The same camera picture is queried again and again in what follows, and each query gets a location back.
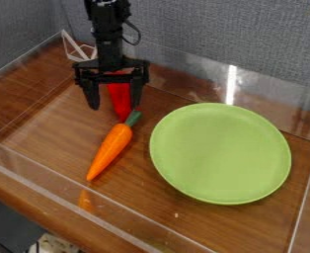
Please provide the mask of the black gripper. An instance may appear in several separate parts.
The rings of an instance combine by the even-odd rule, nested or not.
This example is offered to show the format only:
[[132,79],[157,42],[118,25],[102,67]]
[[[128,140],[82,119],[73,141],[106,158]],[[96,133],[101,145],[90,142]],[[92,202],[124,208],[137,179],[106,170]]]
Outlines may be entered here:
[[120,65],[100,66],[98,60],[92,59],[72,64],[74,81],[82,80],[82,92],[88,106],[97,111],[100,108],[98,83],[129,83],[130,101],[134,109],[141,102],[144,83],[149,82],[149,63],[145,60],[122,58]]

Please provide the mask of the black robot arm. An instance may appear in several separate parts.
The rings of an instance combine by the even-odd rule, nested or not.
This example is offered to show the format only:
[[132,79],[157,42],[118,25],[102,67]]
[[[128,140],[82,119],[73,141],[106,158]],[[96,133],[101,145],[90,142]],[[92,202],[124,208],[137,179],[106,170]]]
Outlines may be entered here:
[[72,64],[74,83],[81,88],[90,109],[100,108],[101,84],[128,83],[130,86],[130,108],[141,102],[143,89],[149,82],[147,60],[129,58],[122,53],[122,25],[126,24],[138,33],[130,23],[129,0],[84,0],[88,20],[92,23],[90,34],[96,41],[97,57]]

